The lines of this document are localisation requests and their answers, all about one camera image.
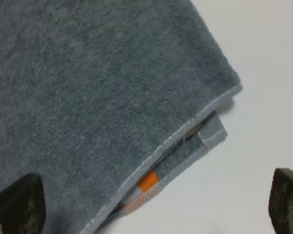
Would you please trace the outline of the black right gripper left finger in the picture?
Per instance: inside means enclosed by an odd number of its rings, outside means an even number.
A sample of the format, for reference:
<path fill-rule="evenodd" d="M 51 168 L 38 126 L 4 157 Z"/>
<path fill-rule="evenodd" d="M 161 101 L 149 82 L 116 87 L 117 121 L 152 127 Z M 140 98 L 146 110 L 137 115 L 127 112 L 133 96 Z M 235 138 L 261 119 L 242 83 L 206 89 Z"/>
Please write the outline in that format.
<path fill-rule="evenodd" d="M 41 234 L 46 220 L 42 178 L 26 174 L 0 192 L 0 234 Z"/>

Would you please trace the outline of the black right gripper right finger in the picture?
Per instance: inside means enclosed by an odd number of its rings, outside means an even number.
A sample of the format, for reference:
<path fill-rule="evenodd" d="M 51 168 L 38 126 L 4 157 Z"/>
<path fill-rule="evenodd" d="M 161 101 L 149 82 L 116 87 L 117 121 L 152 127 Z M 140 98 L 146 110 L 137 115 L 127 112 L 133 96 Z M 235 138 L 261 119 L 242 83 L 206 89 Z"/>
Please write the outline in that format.
<path fill-rule="evenodd" d="M 291 169 L 275 169 L 268 211 L 275 233 L 293 234 L 293 171 Z"/>

